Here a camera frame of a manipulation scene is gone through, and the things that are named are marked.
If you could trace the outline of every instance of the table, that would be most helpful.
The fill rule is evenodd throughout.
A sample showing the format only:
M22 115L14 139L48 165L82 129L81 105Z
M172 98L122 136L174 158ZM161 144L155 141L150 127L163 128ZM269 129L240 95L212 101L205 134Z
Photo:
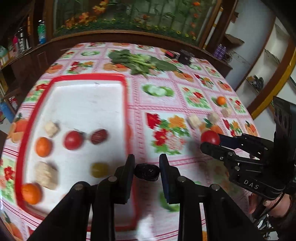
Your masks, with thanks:
M150 70L147 78L139 74L131 75L130 69L110 64L109 53L122 49L169 61L177 66L178 71ZM37 101L51 79L68 74L125 75L128 84L131 147L137 162L157 164L159 155L166 153L170 164L177 166L181 175L205 186L218 183L247 213L249 192L228 181L223 163L202 154L199 141L204 128L221 130L229 136L241 135L242 132L258 135L251 116L234 90L207 60L195 58L190 66L185 66L166 58L164 53L165 50L161 48L128 43L81 43L63 54L36 82L18 110L15 124L12 124L15 129L9 133L1 157L0 188L3 210L0 213L17 240L26 240L41 223L41 220L18 207L16 202L14 184L22 138L20 133L25 130ZM226 98L223 107L216 104L219 96ZM225 106L232 110L227 118L221 114ZM216 124L209 121L208 115L212 112L219 115ZM186 120L192 114L196 114L203 122L197 129L190 128ZM236 150L236 153L248 157L241 150ZM161 180L137 180L137 187L141 217L152 214L156 239L176 240L178 206L169 206L164 201ZM135 240L135 231L117 232L116 238Z

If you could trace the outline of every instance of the black cable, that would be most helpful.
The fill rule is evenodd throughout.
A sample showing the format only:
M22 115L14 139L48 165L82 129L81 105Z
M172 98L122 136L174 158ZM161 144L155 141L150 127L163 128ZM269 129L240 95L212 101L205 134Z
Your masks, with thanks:
M258 220L260 220L263 216L265 216L266 214L268 214L271 210L273 210L278 204L279 204L279 202L283 199L283 197L284 197L284 195L285 195L285 193L283 192L282 194L281 194L281 197L279 198L279 200L277 200L277 202L269 209L269 210L267 210L266 212L264 212L261 216L260 216L260 218L258 219Z

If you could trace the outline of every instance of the yellow wooden trim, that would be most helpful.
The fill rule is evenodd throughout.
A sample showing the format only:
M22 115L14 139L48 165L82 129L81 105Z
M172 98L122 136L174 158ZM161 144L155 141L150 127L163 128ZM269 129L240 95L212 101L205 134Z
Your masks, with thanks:
M256 110L253 111L251 114L253 120L260 115L262 111L271 103L272 99L274 96L276 96L280 90L283 88L287 80L289 79L294 67L296 64L296 48L294 50L293 56L291 58L290 64L287 66L286 71L280 78L279 82L277 85L274 87L274 89L269 93L269 95L266 97L266 99L257 107Z

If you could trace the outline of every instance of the metal bolt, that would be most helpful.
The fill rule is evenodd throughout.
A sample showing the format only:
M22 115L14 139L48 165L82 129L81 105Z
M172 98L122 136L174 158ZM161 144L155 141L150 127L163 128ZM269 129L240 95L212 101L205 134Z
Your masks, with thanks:
M220 186L218 184L212 184L211 188L215 191L218 191L220 189Z
M108 181L109 182L116 182L117 181L117 177L116 176L110 176L109 178L108 178Z
M183 183L183 182L185 182L185 181L186 181L186 177L179 176L179 177L177 178L177 180L178 180L178 182L181 182L181 183Z
M74 189L76 190L76 191L79 191L79 190L81 190L83 188L83 185L81 184L81 183L78 183L78 184L76 184L75 186L74 186Z

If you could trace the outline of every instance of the cherry tomato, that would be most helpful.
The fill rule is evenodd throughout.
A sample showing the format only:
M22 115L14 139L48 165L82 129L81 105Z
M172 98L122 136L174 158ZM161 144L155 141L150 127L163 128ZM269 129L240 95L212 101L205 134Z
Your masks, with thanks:
M220 137L219 135L214 132L214 131L205 131L204 133L202 133L201 137L200 137L200 141L203 142L209 142L215 145L219 145L220 144Z
M68 150L76 150L83 143L83 135L78 131L69 131L64 139L64 147Z

